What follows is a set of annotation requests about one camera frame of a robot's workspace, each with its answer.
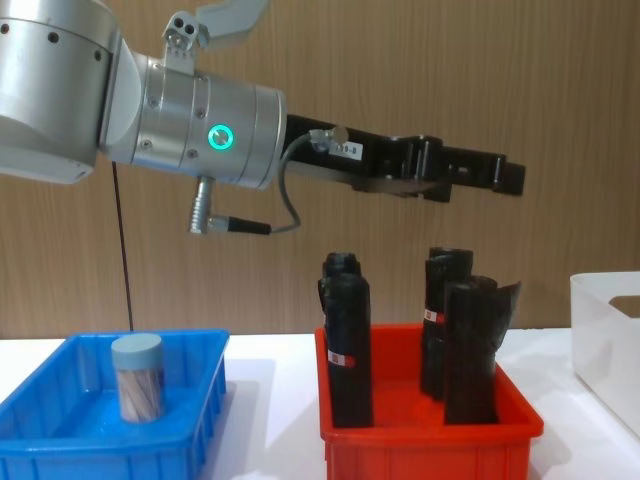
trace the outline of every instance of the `gray cable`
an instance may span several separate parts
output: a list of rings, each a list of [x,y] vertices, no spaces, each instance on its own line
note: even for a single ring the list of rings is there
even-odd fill
[[[280,168],[278,170],[278,186],[280,188],[280,196],[282,197],[282,203],[287,207],[291,218],[293,219],[293,223],[291,225],[287,225],[285,227],[278,227],[271,230],[271,233],[285,233],[291,232],[300,227],[300,216],[298,215],[298,211],[291,203],[291,199],[289,198],[289,194],[287,193],[287,186],[285,184],[285,173],[287,170],[287,164],[291,160],[293,153],[299,149],[301,146],[306,144],[311,140],[311,134],[305,133],[304,135],[300,135],[293,142],[289,144],[287,149],[284,151],[282,155],[282,159],[280,160]]]

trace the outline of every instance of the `green indicator light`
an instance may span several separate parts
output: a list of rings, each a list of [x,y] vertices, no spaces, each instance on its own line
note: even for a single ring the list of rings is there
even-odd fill
[[[226,125],[214,125],[209,130],[209,145],[214,150],[228,150],[233,145],[233,130]]]

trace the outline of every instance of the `black roll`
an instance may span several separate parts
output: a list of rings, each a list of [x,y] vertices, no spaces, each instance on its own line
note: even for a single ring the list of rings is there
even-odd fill
[[[369,284],[353,273],[323,283],[333,424],[373,426]]]
[[[495,355],[511,323],[520,283],[497,288],[472,277],[446,289],[445,423],[487,424],[495,410]]]
[[[444,396],[444,296],[447,282],[469,278],[473,252],[435,247],[425,262],[425,315],[422,327],[420,391],[435,400]]]
[[[340,273],[353,273],[361,275],[360,262],[355,254],[348,252],[333,252],[327,255],[322,264],[322,278],[318,280],[318,296],[320,305],[324,311],[324,281],[327,277],[332,277]]]

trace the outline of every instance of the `plastic crate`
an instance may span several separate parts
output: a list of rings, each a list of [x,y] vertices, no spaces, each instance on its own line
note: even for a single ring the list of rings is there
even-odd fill
[[[573,368],[640,436],[640,321],[610,302],[640,296],[640,272],[582,273],[571,277]]]
[[[0,480],[195,480],[226,391],[229,334],[158,334],[161,419],[120,419],[111,343],[121,334],[71,337],[0,405]]]
[[[316,331],[328,479],[526,480],[540,417],[498,368],[500,423],[445,425],[444,405],[420,393],[421,333],[421,325],[372,329],[374,426],[340,429],[332,423],[324,330]]]

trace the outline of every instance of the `robotic arm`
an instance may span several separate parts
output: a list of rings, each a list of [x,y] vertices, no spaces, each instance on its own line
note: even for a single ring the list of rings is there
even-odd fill
[[[525,169],[504,155],[288,115],[278,90],[195,69],[199,48],[243,41],[267,6],[227,0],[178,12],[164,31],[164,58],[154,59],[127,47],[98,0],[0,0],[0,173],[71,184],[93,171],[100,150],[119,163],[191,175],[193,233],[296,228],[287,168],[443,202],[453,184],[522,194]],[[264,189],[276,176],[291,226],[212,215],[214,179]]]

